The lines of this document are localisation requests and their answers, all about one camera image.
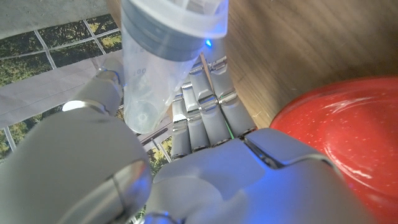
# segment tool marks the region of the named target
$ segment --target red plate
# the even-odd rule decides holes
[[[271,128],[325,153],[381,223],[398,223],[398,77],[308,92],[282,109]]]

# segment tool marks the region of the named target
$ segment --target clear plastic cup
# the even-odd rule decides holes
[[[175,92],[183,84],[196,58],[174,62],[142,48],[122,26],[124,118],[137,133],[149,133],[161,122]]]
[[[161,122],[205,45],[226,35],[228,0],[122,0],[124,119],[137,133]]]

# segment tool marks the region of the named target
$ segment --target wooden table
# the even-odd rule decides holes
[[[398,0],[230,0],[225,43],[235,87],[263,128],[306,91],[398,74]]]

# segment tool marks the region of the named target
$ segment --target blue light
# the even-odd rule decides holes
[[[206,40],[206,45],[209,46],[209,47],[211,47],[211,42],[210,42],[210,40]]]

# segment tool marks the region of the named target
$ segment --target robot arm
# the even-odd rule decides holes
[[[198,65],[212,86],[194,68],[174,101],[174,161],[153,182],[138,139],[112,117],[123,75],[106,63],[1,165],[2,223],[125,221],[145,203],[143,223],[372,222],[324,155],[254,131],[223,56]]]
[[[325,155],[257,130],[221,40],[205,57],[173,101],[174,161],[156,175],[142,223],[372,223]]]

